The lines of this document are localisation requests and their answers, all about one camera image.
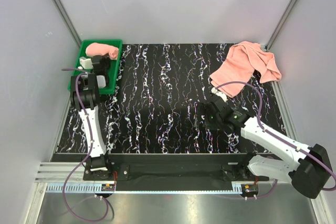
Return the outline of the black marble pattern mat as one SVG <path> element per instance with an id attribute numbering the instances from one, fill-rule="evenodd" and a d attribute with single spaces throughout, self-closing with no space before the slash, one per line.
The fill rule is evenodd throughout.
<path id="1" fill-rule="evenodd" d="M 197 104 L 211 97 L 210 74 L 230 44 L 124 45 L 113 95 L 99 123 L 109 153 L 264 152 L 236 134 L 194 126 Z"/>

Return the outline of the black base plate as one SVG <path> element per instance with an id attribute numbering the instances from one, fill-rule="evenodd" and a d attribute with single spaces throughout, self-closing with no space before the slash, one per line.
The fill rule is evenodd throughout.
<path id="1" fill-rule="evenodd" d="M 113 175 L 85 168 L 84 180 L 116 181 L 117 192 L 224 193 L 232 190 L 224 167 L 235 165 L 247 154 L 110 154 Z"/>

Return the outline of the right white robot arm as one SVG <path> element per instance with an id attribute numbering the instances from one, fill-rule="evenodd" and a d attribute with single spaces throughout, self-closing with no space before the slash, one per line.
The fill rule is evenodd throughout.
<path id="1" fill-rule="evenodd" d="M 268 177 L 290 183 L 303 196 L 315 199 L 331 177 L 331 163 L 323 146 L 297 142 L 265 125 L 253 113 L 232 109 L 222 97 L 215 95 L 196 105 L 195 126 L 238 134 L 276 155 L 273 159 L 247 153 L 238 164 L 224 168 L 228 180 Z"/>

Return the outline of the green plastic tray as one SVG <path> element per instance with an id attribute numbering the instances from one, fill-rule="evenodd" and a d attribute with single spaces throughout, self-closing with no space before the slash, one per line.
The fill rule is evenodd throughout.
<path id="1" fill-rule="evenodd" d="M 92 58 L 92 57 L 88 57 L 86 55 L 85 50 L 91 43 L 94 43 L 94 42 L 115 46 L 119 49 L 118 58 L 116 60 L 111 60 L 111 67 L 109 69 L 108 75 L 107 76 L 96 75 L 100 94 L 114 94 L 114 90 L 115 90 L 115 86 L 116 86 L 115 84 L 116 84 L 117 76 L 118 76 L 118 72 L 119 72 L 120 59 L 121 59 L 121 56 L 122 56 L 122 40 L 121 39 L 87 39 L 87 40 L 83 40 L 72 75 L 77 76 L 78 74 L 82 73 L 82 71 L 87 71 L 87 72 L 92 73 L 91 72 L 92 69 L 91 70 L 78 69 L 78 66 L 79 66 L 79 58 L 80 57 Z"/>

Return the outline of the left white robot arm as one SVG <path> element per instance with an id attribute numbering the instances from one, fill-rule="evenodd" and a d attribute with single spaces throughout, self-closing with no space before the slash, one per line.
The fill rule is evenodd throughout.
<path id="1" fill-rule="evenodd" d="M 101 135 L 99 90 L 109 84 L 108 70 L 111 60 L 106 55 L 96 55 L 92 58 L 82 57 L 80 60 L 82 61 L 81 68 L 77 69 L 80 73 L 70 79 L 70 101 L 77 109 L 84 126 L 88 143 L 87 169 L 89 173 L 107 180 L 113 175 L 113 167 Z"/>

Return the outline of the pink striped towel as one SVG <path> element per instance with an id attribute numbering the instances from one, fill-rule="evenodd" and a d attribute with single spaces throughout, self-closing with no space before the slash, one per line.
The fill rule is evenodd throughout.
<path id="1" fill-rule="evenodd" d="M 116 60 L 119 49 L 115 46 L 94 42 L 86 48 L 85 53 L 88 57 L 107 55 L 111 60 Z"/>

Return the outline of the aluminium frame rail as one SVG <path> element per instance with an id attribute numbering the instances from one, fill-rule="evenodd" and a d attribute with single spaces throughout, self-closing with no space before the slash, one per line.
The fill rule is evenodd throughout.
<path id="1" fill-rule="evenodd" d="M 35 182 L 36 183 L 61 183 L 66 180 L 77 163 L 69 162 L 42 162 L 40 163 Z M 85 168 L 80 165 L 69 178 L 69 182 L 82 182 Z"/>

